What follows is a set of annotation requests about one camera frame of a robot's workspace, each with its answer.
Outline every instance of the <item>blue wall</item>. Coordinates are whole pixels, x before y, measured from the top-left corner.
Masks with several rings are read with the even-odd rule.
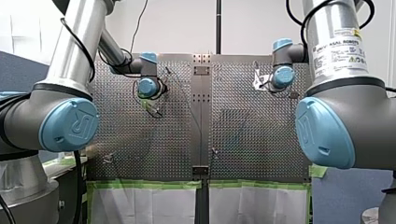
[[[31,91],[33,85],[46,77],[49,67],[0,51],[0,91]],[[56,153],[40,151],[40,160],[49,161]]]
[[[391,171],[330,168],[312,181],[314,224],[360,224],[361,213],[381,204],[381,189],[391,181]]]

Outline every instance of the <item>white cloth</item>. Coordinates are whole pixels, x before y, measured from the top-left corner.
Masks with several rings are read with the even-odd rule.
[[[95,189],[91,224],[194,224],[196,189]]]
[[[210,224],[306,224],[307,190],[210,189]]]

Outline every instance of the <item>wire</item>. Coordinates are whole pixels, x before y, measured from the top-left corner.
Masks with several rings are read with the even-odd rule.
[[[6,204],[6,202],[4,201],[1,195],[0,195],[0,205],[3,207],[3,210],[6,213],[9,224],[16,224],[14,215],[12,215],[11,210],[9,210],[8,205]]]
[[[108,60],[106,60],[103,57],[103,54],[102,54],[102,52],[100,50],[99,50],[99,57],[100,57],[100,59],[102,60],[103,63],[107,64],[108,66],[110,66],[111,68],[116,70],[116,72],[118,72],[120,75],[128,77],[128,76],[125,75],[125,73],[121,72],[118,68],[119,67],[123,67],[123,66],[128,66],[129,73],[132,74],[133,72],[131,70],[131,63],[132,63],[132,60],[133,60],[133,56],[132,56],[132,53],[129,52],[128,50],[126,50],[126,49],[121,49],[121,50],[126,52],[127,54],[129,54],[129,59],[125,58],[125,60],[121,64],[112,64],[112,63],[110,63]]]
[[[90,53],[88,52],[87,48],[85,48],[84,44],[78,38],[78,36],[76,36],[76,34],[73,33],[72,29],[70,29],[70,27],[67,25],[64,18],[61,18],[61,23],[64,25],[64,28],[66,28],[66,30],[70,33],[70,35],[74,37],[74,39],[77,41],[76,45],[82,50],[82,52],[85,54],[85,57],[87,57],[88,63],[90,64],[90,68],[91,68],[90,82],[92,82],[95,79],[95,64],[93,62]]]
[[[140,13],[139,19],[137,19],[137,25],[136,25],[136,30],[134,31],[134,36],[132,37],[132,44],[131,44],[131,52],[134,49],[134,38],[137,35],[137,32],[139,31],[139,27],[140,27],[140,20],[142,19],[143,14],[146,11],[146,7],[148,6],[148,2],[149,0],[146,0],[145,5],[143,6],[142,12]]]
[[[182,84],[181,84],[181,80],[180,80],[180,78],[178,76],[178,73],[172,72],[168,67],[165,67],[165,69],[166,69],[168,75],[171,75],[171,74],[175,74],[176,75],[178,87],[180,88],[180,90],[182,91],[183,95],[185,96],[184,100],[186,102],[186,105],[189,108],[191,116],[192,116],[195,124],[197,125],[198,130],[199,130],[199,134],[200,134],[200,152],[202,152],[202,129],[201,129],[201,125],[198,122],[198,119],[195,117],[194,113],[192,113],[192,109],[191,109],[190,103],[189,103],[189,101],[187,99],[188,94],[186,94],[186,92],[184,92],[184,90],[183,90],[183,87],[182,87]]]
[[[132,97],[134,98],[134,101],[138,104],[138,105],[142,105],[141,102],[135,97],[134,95],[134,89],[136,86],[136,82],[137,80],[134,81],[134,84],[132,84]],[[163,114],[158,112],[157,110],[155,110],[155,114],[157,114],[158,116],[155,116],[155,114],[151,113],[147,108],[145,108],[145,110],[155,119],[162,119],[163,118]]]
[[[82,179],[81,157],[79,156],[79,152],[74,151],[74,156],[76,160],[76,169],[77,169],[77,202],[76,202],[76,210],[73,218],[73,224],[78,224],[79,217],[81,214],[81,206],[82,206],[83,179]]]
[[[385,90],[386,91],[391,91],[391,92],[396,92],[396,89],[392,88],[392,87],[386,87]]]
[[[290,0],[286,0],[286,10],[288,11],[289,17],[297,24],[299,24],[300,26],[303,25],[302,22],[300,22],[297,18],[294,17],[293,13],[291,12],[290,9]]]
[[[297,24],[301,25],[301,30],[300,30],[300,38],[301,41],[303,42],[305,51],[304,51],[304,59],[306,58],[306,50],[308,49],[308,44],[306,43],[305,40],[305,36],[304,36],[304,30],[306,25],[308,24],[308,22],[311,20],[311,18],[315,15],[315,13],[317,13],[319,10],[321,10],[322,8],[328,6],[331,2],[334,2],[336,0],[327,0],[322,2],[321,4],[319,4],[317,7],[314,7],[304,18],[303,22],[300,22],[299,20],[297,20],[296,17],[294,17],[294,15],[291,12],[290,9],[290,0],[286,0],[286,10],[288,11],[288,14],[290,16],[290,18],[296,22]],[[363,0],[370,8],[370,15],[367,19],[366,22],[364,22],[361,26],[360,29],[363,29],[365,26],[367,26],[373,19],[374,15],[375,15],[375,5],[373,3],[372,0]]]

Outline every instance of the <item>perforated metal panel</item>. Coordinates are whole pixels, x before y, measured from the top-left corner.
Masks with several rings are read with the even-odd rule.
[[[170,90],[158,103],[163,119],[152,118],[136,103],[135,78],[112,75],[107,65],[97,63],[93,94],[101,122],[88,149],[89,179],[191,180],[192,166],[200,161],[212,167],[212,179],[307,182],[309,161],[294,130],[298,99],[275,98],[252,87],[253,62],[262,75],[269,74],[271,57],[212,55],[210,61],[205,66],[211,68],[211,86],[210,79],[204,81],[208,76],[194,75],[192,55],[160,55],[158,73]],[[295,69],[292,89],[303,96],[309,71],[303,65]],[[201,134],[194,131],[192,111]],[[209,147],[202,147],[205,141]],[[209,153],[208,160],[196,158],[212,149],[218,153]]]
[[[255,91],[254,61],[259,63],[261,75],[271,73],[271,57],[212,57],[209,145],[217,154],[209,156],[211,178],[307,182],[309,161],[294,129],[299,99]],[[308,67],[294,68],[297,76],[291,89],[303,96],[310,84]]]
[[[162,119],[152,118],[135,101],[136,78],[112,75],[102,62],[96,62],[96,71],[93,98],[101,118],[88,149],[89,179],[190,180],[191,56],[159,57],[158,73],[169,87],[157,103]]]

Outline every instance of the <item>blue joint cap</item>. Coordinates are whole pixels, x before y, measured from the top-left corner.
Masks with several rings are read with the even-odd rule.
[[[297,106],[295,122],[300,146],[313,163],[339,169],[354,166],[355,148],[349,132],[325,102],[304,98]]]
[[[51,152],[83,149],[93,139],[98,123],[98,112],[91,101],[67,99],[55,106],[41,123],[40,144]]]
[[[278,39],[276,42],[274,42],[273,44],[273,52],[284,48],[288,45],[292,45],[293,41],[290,38],[282,38],[282,39]]]
[[[145,98],[154,96],[158,91],[158,85],[154,80],[148,77],[144,77],[139,81],[139,88],[137,89],[138,94]]]
[[[153,52],[144,52],[141,53],[139,56],[141,59],[144,59],[146,61],[149,61],[151,63],[157,63],[157,55]]]
[[[276,88],[283,89],[293,83],[295,77],[294,70],[288,66],[281,66],[274,72],[273,85]]]

